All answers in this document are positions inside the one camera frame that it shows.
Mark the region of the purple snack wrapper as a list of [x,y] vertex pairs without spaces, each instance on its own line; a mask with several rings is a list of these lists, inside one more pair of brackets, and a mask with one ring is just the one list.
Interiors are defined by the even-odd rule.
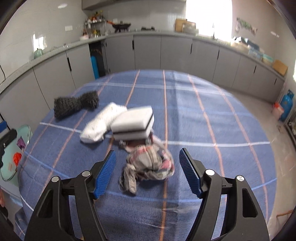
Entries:
[[19,137],[19,139],[18,139],[17,142],[16,142],[16,145],[17,145],[21,150],[23,150],[23,149],[26,147],[26,144],[25,144],[25,142],[24,142],[24,140],[23,140],[22,137]]

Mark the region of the red plastic bag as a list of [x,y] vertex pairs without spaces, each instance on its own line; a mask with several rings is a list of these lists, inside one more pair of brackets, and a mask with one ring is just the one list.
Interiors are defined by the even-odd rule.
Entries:
[[13,163],[15,164],[15,166],[17,167],[19,165],[19,162],[22,158],[22,154],[19,152],[14,153],[13,155]]

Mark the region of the dark grey knitted cloth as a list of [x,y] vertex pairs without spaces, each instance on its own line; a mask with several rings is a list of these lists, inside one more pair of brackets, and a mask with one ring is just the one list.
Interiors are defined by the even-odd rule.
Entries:
[[98,103],[99,97],[96,91],[85,92],[79,97],[58,97],[54,99],[54,116],[61,120],[81,109],[95,109]]

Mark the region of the white ribbed cloth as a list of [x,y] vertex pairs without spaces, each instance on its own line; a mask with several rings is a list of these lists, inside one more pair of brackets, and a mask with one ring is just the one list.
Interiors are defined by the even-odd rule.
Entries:
[[111,102],[86,125],[80,134],[80,140],[86,144],[102,141],[111,124],[126,111],[126,106]]

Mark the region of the plaid checkered rag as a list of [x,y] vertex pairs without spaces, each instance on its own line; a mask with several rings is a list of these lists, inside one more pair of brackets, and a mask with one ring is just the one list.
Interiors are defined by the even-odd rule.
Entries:
[[137,193],[137,183],[143,180],[163,181],[175,173],[173,156],[163,142],[152,133],[145,140],[120,141],[119,147],[128,156],[119,179],[120,189]]

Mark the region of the white black sponge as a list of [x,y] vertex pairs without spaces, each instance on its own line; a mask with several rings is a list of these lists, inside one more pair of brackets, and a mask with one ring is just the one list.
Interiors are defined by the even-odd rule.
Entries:
[[149,137],[154,124],[151,106],[130,108],[118,116],[110,128],[116,141],[142,140]]

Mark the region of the grey lower cabinets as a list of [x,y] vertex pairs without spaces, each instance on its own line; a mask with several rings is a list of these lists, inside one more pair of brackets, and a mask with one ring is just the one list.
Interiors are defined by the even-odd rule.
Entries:
[[73,85],[80,87],[94,77],[90,72],[90,44],[101,47],[105,74],[138,69],[173,70],[268,102],[277,101],[285,83],[271,67],[234,47],[180,34],[143,31],[89,39],[58,48],[14,73],[1,84],[1,91],[34,67],[55,63],[60,55],[72,75]]

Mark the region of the green kettle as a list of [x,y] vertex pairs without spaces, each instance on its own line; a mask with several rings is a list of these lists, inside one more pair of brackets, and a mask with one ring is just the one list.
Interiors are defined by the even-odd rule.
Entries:
[[36,51],[34,52],[34,59],[37,59],[43,55],[43,50],[40,48],[37,48]]

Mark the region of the blue plaid tablecloth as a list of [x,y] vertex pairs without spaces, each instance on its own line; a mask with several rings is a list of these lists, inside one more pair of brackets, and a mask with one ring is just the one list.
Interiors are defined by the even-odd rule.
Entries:
[[[20,162],[18,182],[23,207],[16,213],[16,234],[24,237],[27,224],[53,176],[76,177],[103,160],[109,150],[117,162],[106,193],[95,202],[110,240],[184,240],[201,204],[190,190],[179,163],[186,148],[208,169],[234,178],[242,175],[252,188],[265,219],[276,192],[273,151],[258,120],[232,94],[211,82],[185,73],[138,70],[102,77],[74,92],[95,90],[99,107],[56,120],[50,111],[38,122]],[[128,108],[151,106],[154,134],[168,147],[175,173],[167,181],[142,181],[135,196],[124,194],[119,178],[127,152],[111,141],[86,145],[80,133],[107,104]]]

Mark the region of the red white waste bucket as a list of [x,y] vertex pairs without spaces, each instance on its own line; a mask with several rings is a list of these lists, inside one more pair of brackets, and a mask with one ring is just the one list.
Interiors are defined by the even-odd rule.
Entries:
[[273,104],[273,109],[271,111],[271,114],[273,115],[273,117],[278,121],[281,115],[283,114],[283,112],[284,112],[283,107],[278,102],[275,102]]

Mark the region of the blue gas cylinder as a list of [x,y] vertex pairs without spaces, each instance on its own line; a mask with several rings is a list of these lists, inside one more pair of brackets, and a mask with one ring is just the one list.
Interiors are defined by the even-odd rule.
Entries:
[[293,106],[293,97],[294,93],[289,89],[287,94],[285,94],[280,102],[281,107],[283,108],[283,114],[280,117],[281,121],[285,121],[288,117],[289,112]]

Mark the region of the metal spice rack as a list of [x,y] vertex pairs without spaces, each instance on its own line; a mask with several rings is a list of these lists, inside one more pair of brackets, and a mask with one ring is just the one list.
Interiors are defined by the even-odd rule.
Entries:
[[90,38],[96,38],[104,36],[106,34],[107,21],[103,11],[96,11],[93,15],[89,16],[83,29],[83,36]]

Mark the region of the black wok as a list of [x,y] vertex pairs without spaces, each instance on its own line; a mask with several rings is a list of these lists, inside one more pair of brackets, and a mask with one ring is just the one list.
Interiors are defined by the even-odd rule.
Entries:
[[123,21],[121,21],[120,23],[114,23],[112,21],[107,21],[107,23],[112,25],[115,33],[121,33],[122,31],[126,32],[126,31],[128,31],[128,29],[132,25],[131,23],[124,23]]

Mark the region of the brown board on counter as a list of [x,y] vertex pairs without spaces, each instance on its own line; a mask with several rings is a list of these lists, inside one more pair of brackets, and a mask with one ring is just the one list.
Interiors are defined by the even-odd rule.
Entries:
[[281,76],[285,76],[288,66],[282,63],[280,60],[274,60],[273,65],[272,65],[273,70],[275,70],[278,74]]

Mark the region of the wooden cutting board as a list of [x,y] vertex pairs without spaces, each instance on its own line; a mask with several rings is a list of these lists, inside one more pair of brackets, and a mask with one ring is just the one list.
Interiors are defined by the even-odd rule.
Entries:
[[176,19],[175,20],[175,32],[183,32],[183,25],[187,22],[187,19]]

